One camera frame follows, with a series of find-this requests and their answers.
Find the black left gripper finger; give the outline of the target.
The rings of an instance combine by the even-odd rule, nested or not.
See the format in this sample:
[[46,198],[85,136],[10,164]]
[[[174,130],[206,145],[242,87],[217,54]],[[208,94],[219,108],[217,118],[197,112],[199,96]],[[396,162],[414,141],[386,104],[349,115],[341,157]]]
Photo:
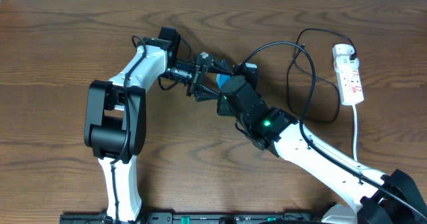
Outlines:
[[203,62],[203,66],[205,67],[206,73],[232,75],[232,72],[230,71],[230,69],[222,65],[222,63],[215,58],[207,58]]
[[205,85],[198,85],[195,88],[193,95],[195,97],[196,102],[209,101],[220,98],[220,93]]

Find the blue smartphone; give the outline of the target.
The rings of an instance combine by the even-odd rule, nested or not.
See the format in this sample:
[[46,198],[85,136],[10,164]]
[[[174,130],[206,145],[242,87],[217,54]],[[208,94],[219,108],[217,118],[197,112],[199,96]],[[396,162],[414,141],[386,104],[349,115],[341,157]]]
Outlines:
[[230,79],[231,79],[230,75],[217,74],[216,75],[216,83],[218,85],[218,88],[221,89],[222,86]]

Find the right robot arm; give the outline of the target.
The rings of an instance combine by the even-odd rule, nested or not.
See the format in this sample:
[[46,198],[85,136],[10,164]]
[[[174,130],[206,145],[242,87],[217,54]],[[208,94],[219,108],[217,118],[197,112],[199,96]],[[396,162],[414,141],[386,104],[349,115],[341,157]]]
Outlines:
[[363,165],[322,141],[294,116],[269,108],[241,75],[218,75],[219,109],[236,117],[236,128],[255,147],[289,161],[338,194],[323,223],[425,223],[426,203],[413,178]]

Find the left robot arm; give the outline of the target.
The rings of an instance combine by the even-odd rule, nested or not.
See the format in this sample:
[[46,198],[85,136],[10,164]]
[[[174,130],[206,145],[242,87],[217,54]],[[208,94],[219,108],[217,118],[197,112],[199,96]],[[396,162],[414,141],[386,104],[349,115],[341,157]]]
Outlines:
[[182,83],[190,95],[217,99],[219,93],[200,84],[205,73],[230,76],[225,61],[200,53],[186,63],[177,58],[181,35],[162,27],[156,38],[132,36],[135,55],[124,69],[107,81],[89,86],[84,143],[103,169],[107,187],[106,221],[137,223],[143,201],[137,189],[137,156],[146,138],[146,95],[155,81]]

